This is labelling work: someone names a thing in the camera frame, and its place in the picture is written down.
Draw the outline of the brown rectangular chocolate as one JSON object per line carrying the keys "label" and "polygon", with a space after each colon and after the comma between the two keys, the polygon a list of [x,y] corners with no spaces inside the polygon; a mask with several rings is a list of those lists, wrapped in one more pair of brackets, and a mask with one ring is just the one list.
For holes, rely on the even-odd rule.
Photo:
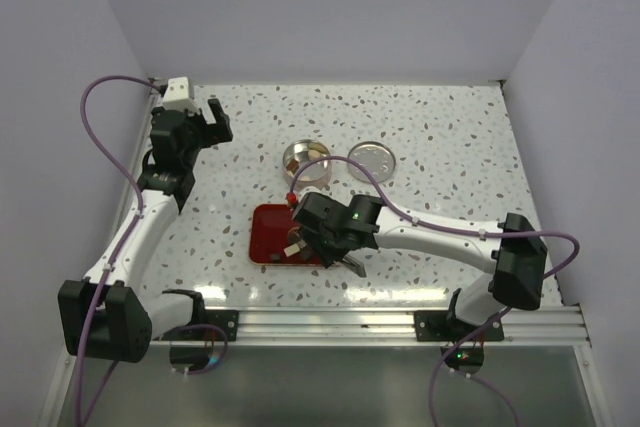
{"label": "brown rectangular chocolate", "polygon": [[291,160],[285,165],[285,171],[291,175],[295,175],[298,172],[299,168],[300,163],[296,159]]}

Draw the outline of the tan square Sweet chocolate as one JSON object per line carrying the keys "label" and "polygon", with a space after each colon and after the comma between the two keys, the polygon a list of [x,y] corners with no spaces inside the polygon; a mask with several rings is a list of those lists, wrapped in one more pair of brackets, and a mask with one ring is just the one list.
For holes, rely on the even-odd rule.
{"label": "tan square Sweet chocolate", "polygon": [[320,153],[326,153],[327,152],[327,148],[321,143],[310,143],[309,144],[309,149],[310,150],[315,150],[315,151],[320,152]]}

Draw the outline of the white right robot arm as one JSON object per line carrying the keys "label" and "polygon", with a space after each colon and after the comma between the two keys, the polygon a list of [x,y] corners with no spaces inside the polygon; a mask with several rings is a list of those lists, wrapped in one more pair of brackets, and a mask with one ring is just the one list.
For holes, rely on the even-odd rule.
{"label": "white right robot arm", "polygon": [[408,250],[454,260],[481,273],[453,294],[445,326],[468,339],[505,308],[540,307],[547,247],[529,220],[472,222],[402,210],[380,197],[355,195],[348,204],[318,192],[293,210],[301,239],[329,267],[361,249]]}

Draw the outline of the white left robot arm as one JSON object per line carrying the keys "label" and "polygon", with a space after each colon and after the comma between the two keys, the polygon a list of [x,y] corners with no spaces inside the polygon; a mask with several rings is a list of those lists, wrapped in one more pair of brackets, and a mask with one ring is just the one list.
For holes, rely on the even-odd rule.
{"label": "white left robot arm", "polygon": [[58,305],[69,354],[137,363],[150,342],[173,330],[185,339],[208,326],[203,297],[167,289],[150,302],[138,297],[142,278],[168,227],[195,185],[201,150],[232,140],[229,116],[217,98],[194,114],[156,107],[150,149],[144,154],[139,189],[102,257],[80,280],[59,289]]}

